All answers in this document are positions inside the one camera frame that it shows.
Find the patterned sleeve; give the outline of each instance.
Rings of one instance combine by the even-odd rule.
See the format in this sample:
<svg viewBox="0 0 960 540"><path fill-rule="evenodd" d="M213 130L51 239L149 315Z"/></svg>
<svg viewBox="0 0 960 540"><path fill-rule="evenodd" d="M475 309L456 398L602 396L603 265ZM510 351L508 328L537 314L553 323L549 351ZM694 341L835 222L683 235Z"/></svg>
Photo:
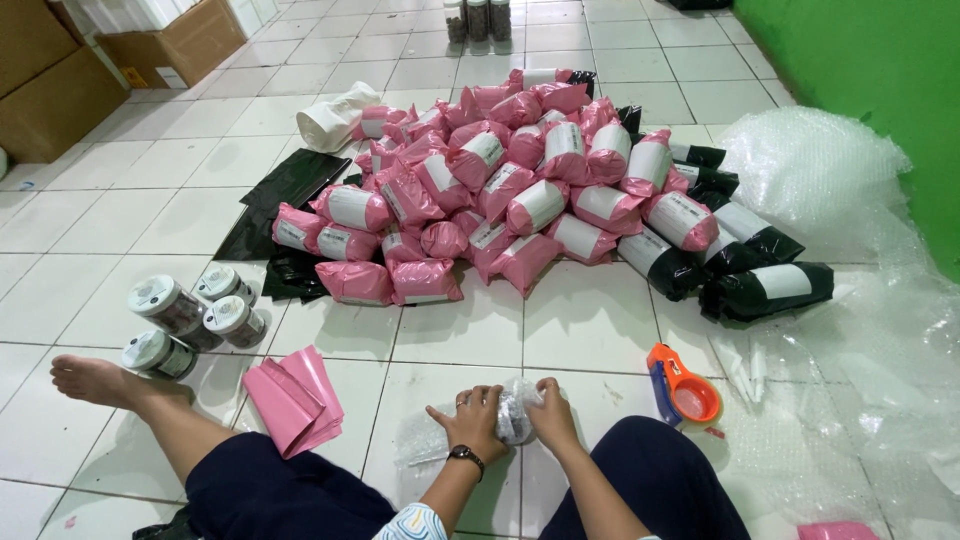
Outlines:
<svg viewBox="0 0 960 540"><path fill-rule="evenodd" d="M444 524L430 506L413 503L374 536L373 540L447 540Z"/></svg>

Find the woman's right hand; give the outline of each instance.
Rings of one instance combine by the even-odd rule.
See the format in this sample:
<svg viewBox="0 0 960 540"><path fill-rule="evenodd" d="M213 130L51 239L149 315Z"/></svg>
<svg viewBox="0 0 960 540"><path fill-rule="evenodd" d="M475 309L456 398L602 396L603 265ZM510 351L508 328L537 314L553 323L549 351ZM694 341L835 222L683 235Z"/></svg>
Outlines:
<svg viewBox="0 0 960 540"><path fill-rule="evenodd" d="M567 448L583 448L577 438L570 403L560 395L560 385L552 377L537 383L544 392L543 406L528 406L527 414L537 431L537 437L550 452L557 454Z"/></svg>

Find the pile of packages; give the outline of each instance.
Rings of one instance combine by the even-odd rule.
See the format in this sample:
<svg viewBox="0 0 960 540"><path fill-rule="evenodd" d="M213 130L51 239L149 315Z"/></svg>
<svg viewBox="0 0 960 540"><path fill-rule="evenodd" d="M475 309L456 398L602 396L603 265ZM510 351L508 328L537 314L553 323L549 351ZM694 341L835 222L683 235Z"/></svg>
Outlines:
<svg viewBox="0 0 960 540"><path fill-rule="evenodd" d="M669 300L703 287L710 318L830 298L828 267L792 263L804 247L730 200L724 151L639 135L638 108L592 101L574 75L515 69L456 105L365 108L362 185L329 186L315 213L281 204L274 241L333 259L316 267L324 286L368 306L461 300L455 258L526 296L558 254L598 264L614 249Z"/></svg>

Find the woman's left hand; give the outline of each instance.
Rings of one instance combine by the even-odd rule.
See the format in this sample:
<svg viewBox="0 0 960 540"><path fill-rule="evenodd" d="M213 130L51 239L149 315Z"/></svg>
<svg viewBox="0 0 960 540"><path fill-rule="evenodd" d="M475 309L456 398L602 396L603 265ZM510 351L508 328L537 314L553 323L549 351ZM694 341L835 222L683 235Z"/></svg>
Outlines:
<svg viewBox="0 0 960 540"><path fill-rule="evenodd" d="M496 438L496 411L503 386L474 386L457 394L457 414L447 416L432 406L426 412L446 430L450 449L468 446L488 467L509 449Z"/></svg>

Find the wristwatch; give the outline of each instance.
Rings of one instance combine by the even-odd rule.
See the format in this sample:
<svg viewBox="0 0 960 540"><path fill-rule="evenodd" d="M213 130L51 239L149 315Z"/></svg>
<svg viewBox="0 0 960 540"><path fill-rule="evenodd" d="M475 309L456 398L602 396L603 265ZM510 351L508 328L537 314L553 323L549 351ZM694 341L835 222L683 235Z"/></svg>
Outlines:
<svg viewBox="0 0 960 540"><path fill-rule="evenodd" d="M446 460L449 461L451 457L454 459L469 459L470 461L476 463L477 467L480 467L480 479L477 480L477 483L480 483L480 480L483 479L485 467L483 461L477 457L477 454L473 453L473 450L471 450L469 446L458 444L457 446L453 447L453 450L450 451L450 455L446 457Z"/></svg>

